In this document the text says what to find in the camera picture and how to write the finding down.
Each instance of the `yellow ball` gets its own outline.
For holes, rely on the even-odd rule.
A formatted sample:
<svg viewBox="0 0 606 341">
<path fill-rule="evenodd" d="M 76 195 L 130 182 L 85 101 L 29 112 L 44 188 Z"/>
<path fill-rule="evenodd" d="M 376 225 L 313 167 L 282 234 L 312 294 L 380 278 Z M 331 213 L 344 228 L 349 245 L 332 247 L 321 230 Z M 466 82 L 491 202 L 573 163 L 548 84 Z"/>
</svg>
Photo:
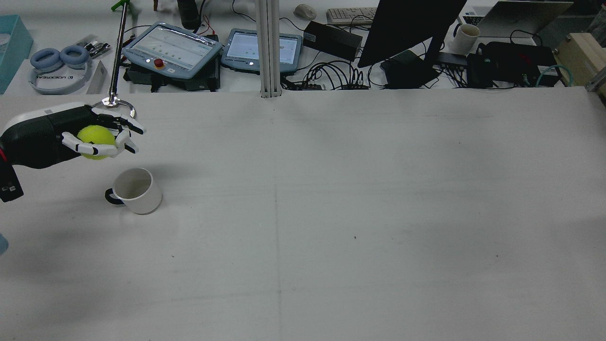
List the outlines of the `yellow ball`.
<svg viewBox="0 0 606 341">
<path fill-rule="evenodd" d="M 116 138 L 113 136 L 112 132 L 106 127 L 102 126 L 84 127 L 82 130 L 80 130 L 76 137 L 86 143 L 116 144 Z M 89 155 L 82 153 L 81 155 L 92 160 L 101 160 L 107 157 L 106 155 Z"/>
</svg>

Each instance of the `keyboard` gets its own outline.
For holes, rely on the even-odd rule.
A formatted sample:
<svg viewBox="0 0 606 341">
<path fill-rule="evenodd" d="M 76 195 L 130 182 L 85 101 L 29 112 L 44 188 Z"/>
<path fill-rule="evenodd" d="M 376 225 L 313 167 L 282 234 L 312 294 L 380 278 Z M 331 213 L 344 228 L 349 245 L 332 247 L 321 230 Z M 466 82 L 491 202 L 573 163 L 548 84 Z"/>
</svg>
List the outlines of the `keyboard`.
<svg viewBox="0 0 606 341">
<path fill-rule="evenodd" d="M 463 16 L 463 20 L 465 20 L 466 24 L 471 24 L 474 26 L 477 26 L 480 23 L 480 21 L 482 21 L 482 19 L 484 19 L 483 16 L 476 16 L 476 15 L 473 15 L 473 16 L 464 15 Z"/>
<path fill-rule="evenodd" d="M 371 25 L 376 11 L 376 7 L 329 8 L 326 20 L 335 26 Z"/>
</svg>

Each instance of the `laptop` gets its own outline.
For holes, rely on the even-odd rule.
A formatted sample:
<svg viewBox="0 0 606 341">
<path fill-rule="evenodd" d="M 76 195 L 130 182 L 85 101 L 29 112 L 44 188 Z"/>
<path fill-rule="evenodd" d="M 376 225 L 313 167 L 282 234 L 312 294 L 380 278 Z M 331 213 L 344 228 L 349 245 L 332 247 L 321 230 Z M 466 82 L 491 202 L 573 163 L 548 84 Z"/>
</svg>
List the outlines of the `laptop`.
<svg viewBox="0 0 606 341">
<path fill-rule="evenodd" d="M 529 38 L 528 34 L 514 30 L 537 33 L 573 3 L 572 0 L 500 0 L 492 7 L 465 6 L 458 21 L 477 26 L 483 37 Z"/>
</svg>

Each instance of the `touchscreen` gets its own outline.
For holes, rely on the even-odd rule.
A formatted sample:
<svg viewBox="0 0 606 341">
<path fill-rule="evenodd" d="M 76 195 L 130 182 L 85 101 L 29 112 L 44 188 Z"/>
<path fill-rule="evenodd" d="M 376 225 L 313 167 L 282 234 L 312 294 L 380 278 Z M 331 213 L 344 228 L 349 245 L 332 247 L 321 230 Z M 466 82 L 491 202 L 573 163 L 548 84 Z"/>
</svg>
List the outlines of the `touchscreen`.
<svg viewBox="0 0 606 341">
<path fill-rule="evenodd" d="M 187 70 L 199 63 L 212 48 L 202 41 L 162 26 L 153 29 L 133 46 L 135 50 L 162 58 Z"/>
<path fill-rule="evenodd" d="M 280 62 L 293 64 L 297 40 L 280 37 Z M 255 34 L 236 32 L 231 39 L 227 56 L 234 58 L 259 59 L 259 46 Z"/>
</svg>

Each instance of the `mug handle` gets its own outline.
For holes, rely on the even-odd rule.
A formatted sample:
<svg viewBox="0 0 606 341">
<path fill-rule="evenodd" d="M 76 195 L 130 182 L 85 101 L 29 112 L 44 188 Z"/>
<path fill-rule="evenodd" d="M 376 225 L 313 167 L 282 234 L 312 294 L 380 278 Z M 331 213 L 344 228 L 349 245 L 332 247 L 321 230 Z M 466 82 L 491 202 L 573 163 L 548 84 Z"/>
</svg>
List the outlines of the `mug handle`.
<svg viewBox="0 0 606 341">
<path fill-rule="evenodd" d="M 456 26 L 454 27 L 453 37 L 456 37 L 456 31 L 459 29 L 459 27 L 461 27 L 461 24 L 456 24 Z"/>
<path fill-rule="evenodd" d="M 108 203 L 114 204 L 114 205 L 123 205 L 124 204 L 124 202 L 122 200 L 112 197 L 112 195 L 114 195 L 113 188 L 108 188 L 107 191 L 105 191 L 105 199 L 107 200 Z"/>
</svg>

